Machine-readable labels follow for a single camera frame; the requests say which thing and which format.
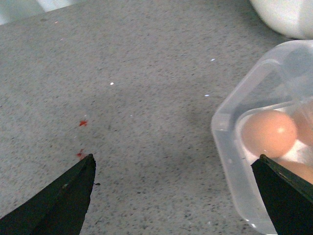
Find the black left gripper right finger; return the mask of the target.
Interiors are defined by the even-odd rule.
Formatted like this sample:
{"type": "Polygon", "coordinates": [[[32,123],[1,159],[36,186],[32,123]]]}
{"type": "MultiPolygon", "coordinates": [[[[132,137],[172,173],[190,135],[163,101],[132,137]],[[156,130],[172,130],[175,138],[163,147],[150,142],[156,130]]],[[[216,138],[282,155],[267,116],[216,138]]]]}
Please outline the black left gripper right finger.
{"type": "Polygon", "coordinates": [[[251,167],[276,232],[311,235],[313,185],[264,154],[251,167]]]}

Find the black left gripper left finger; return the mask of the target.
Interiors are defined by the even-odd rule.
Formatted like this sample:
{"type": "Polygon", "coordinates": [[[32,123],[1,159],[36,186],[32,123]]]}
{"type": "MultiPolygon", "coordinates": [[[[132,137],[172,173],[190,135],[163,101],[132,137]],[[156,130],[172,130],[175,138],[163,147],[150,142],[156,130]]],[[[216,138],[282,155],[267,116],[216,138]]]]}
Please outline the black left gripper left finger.
{"type": "Polygon", "coordinates": [[[0,220],[2,235],[78,235],[95,185],[96,161],[88,154],[0,220]]]}

